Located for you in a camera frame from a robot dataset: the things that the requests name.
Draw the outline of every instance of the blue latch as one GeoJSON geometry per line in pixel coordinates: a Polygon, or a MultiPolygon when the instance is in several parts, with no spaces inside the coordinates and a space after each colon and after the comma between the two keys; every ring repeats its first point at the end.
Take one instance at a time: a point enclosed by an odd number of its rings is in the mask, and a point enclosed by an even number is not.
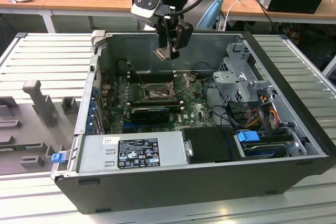
{"type": "Polygon", "coordinates": [[[51,162],[52,163],[65,163],[65,153],[54,153],[51,156],[51,162]]]}
{"type": "Polygon", "coordinates": [[[237,136],[240,142],[260,141],[260,137],[256,131],[241,131],[237,136]]]}

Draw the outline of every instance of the table leg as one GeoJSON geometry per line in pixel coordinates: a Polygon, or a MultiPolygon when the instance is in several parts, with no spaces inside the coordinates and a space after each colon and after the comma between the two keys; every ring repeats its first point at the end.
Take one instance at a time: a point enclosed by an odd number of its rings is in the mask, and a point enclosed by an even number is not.
{"type": "Polygon", "coordinates": [[[88,18],[89,18],[90,28],[95,29],[95,25],[94,25],[94,22],[93,22],[93,17],[92,16],[88,16],[88,18]]]}
{"type": "Polygon", "coordinates": [[[335,69],[336,69],[336,55],[322,71],[322,74],[328,78],[335,71],[335,69]]]}
{"type": "Polygon", "coordinates": [[[52,13],[51,10],[41,10],[40,15],[44,20],[48,33],[56,33],[53,21],[51,19],[52,13]]]}

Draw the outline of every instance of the black cable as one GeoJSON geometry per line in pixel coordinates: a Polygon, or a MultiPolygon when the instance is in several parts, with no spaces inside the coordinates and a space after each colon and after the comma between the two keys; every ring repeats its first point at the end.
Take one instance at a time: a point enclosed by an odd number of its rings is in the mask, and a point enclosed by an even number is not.
{"type": "Polygon", "coordinates": [[[15,33],[17,33],[17,30],[7,21],[4,15],[0,14],[0,17],[13,29],[15,33]]]}
{"type": "Polygon", "coordinates": [[[263,5],[261,4],[260,0],[258,0],[258,3],[259,3],[259,5],[260,5],[262,11],[265,13],[266,17],[267,17],[267,18],[269,19],[269,21],[271,22],[271,33],[272,33],[272,32],[273,32],[273,21],[268,17],[268,15],[267,15],[267,13],[265,12],[264,7],[263,7],[263,5]]]}
{"type": "Polygon", "coordinates": [[[208,68],[210,68],[212,71],[216,71],[215,69],[213,69],[208,63],[206,63],[205,61],[199,61],[199,62],[196,62],[193,66],[192,66],[192,68],[190,69],[190,71],[191,72],[194,72],[194,70],[195,70],[195,67],[197,66],[197,65],[199,65],[199,64],[204,64],[204,65],[206,65],[208,68]]]}
{"type": "Polygon", "coordinates": [[[214,115],[216,115],[216,116],[218,116],[219,118],[224,119],[225,121],[231,123],[231,121],[230,121],[229,119],[227,119],[227,118],[221,116],[220,114],[218,114],[217,112],[215,112],[215,111],[212,110],[212,108],[214,108],[214,107],[217,107],[217,106],[222,107],[223,105],[215,105],[215,106],[212,106],[211,108],[209,107],[209,104],[208,104],[208,102],[207,102],[206,94],[207,94],[207,92],[208,92],[208,88],[209,88],[210,82],[213,81],[213,80],[214,80],[213,77],[211,77],[211,78],[209,79],[209,82],[208,82],[208,84],[206,85],[206,88],[205,88],[205,91],[204,91],[204,92],[205,92],[205,93],[204,93],[204,102],[205,102],[205,105],[212,111],[212,113],[213,113],[214,115]]]}
{"type": "Polygon", "coordinates": [[[223,18],[224,18],[224,20],[225,20],[225,16],[224,16],[223,11],[222,11],[222,10],[220,10],[220,11],[221,11],[221,15],[223,16],[223,18]]]}
{"type": "Polygon", "coordinates": [[[190,10],[194,9],[202,1],[203,0],[197,0],[194,4],[188,6],[186,9],[178,10],[177,12],[175,10],[173,10],[171,14],[172,14],[172,16],[174,16],[174,15],[182,15],[182,14],[184,14],[186,12],[189,12],[190,10]]]}

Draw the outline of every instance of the power supply label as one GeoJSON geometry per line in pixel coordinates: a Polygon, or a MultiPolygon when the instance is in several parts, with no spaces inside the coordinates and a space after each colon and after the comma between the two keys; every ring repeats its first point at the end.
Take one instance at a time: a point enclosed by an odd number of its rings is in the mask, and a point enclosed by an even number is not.
{"type": "Polygon", "coordinates": [[[160,153],[157,138],[119,141],[119,169],[153,166],[160,166],[160,153]]]}

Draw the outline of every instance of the camera on robot arm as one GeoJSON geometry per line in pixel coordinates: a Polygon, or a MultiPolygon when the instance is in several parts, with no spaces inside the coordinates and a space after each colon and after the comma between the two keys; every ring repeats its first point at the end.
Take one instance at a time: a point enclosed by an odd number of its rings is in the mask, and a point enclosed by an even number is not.
{"type": "Polygon", "coordinates": [[[183,14],[196,7],[202,0],[183,9],[188,0],[134,0],[131,12],[135,17],[155,28],[158,48],[155,54],[161,60],[173,60],[180,56],[179,50],[186,47],[193,26],[185,22],[183,14]]]}

